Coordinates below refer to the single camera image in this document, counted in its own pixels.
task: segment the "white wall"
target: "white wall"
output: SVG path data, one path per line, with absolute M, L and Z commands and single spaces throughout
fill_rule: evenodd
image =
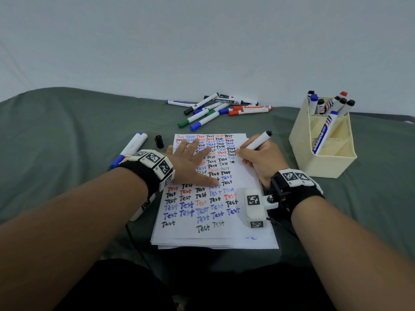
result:
M 346 90 L 356 111 L 415 115 L 414 13 L 415 0 L 0 0 L 0 99 L 69 86 L 300 106 L 309 89 Z

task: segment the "right hand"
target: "right hand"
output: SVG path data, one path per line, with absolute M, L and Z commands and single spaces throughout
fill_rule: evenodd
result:
M 252 136 L 249 140 L 236 150 L 236 155 L 242 158 L 242 163 L 251 166 L 257 172 L 261 183 L 269 189 L 271 177 L 282 169 L 289 168 L 278 145 L 266 140 L 256 150 L 245 148 L 251 144 L 259 134 Z

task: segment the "black cap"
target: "black cap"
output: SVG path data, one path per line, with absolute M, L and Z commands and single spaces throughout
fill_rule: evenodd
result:
M 188 115 L 188 114 L 190 114 L 190 112 L 193 112 L 193 108 L 188 108 L 188 109 L 186 109 L 186 110 L 184 110 L 183 112 L 184 112 L 184 114 L 185 115 Z
M 157 135 L 154 140 L 156 141 L 156 145 L 158 148 L 163 148 L 164 147 L 164 143 L 163 143 L 163 138 L 161 137 L 161 135 Z

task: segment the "beige pen holder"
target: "beige pen holder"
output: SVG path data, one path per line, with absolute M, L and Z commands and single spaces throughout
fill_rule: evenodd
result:
M 328 103 L 331 98 L 323 98 Z M 338 178 L 357 158 L 351 134 L 350 116 L 337 117 L 317 155 L 312 148 L 320 134 L 327 115 L 310 115 L 304 99 L 291 131 L 289 141 L 298 167 L 310 177 Z

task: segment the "stack of paper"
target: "stack of paper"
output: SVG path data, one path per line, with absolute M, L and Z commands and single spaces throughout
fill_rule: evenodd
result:
M 179 246 L 240 249 L 278 249 L 271 223 L 250 228 L 244 191 L 261 185 L 253 168 L 236 157 L 245 134 L 176 134 L 174 149 L 187 139 L 198 138 L 201 151 L 212 151 L 197 171 L 219 179 L 217 187 L 172 183 L 163 191 L 151 243 L 159 249 Z

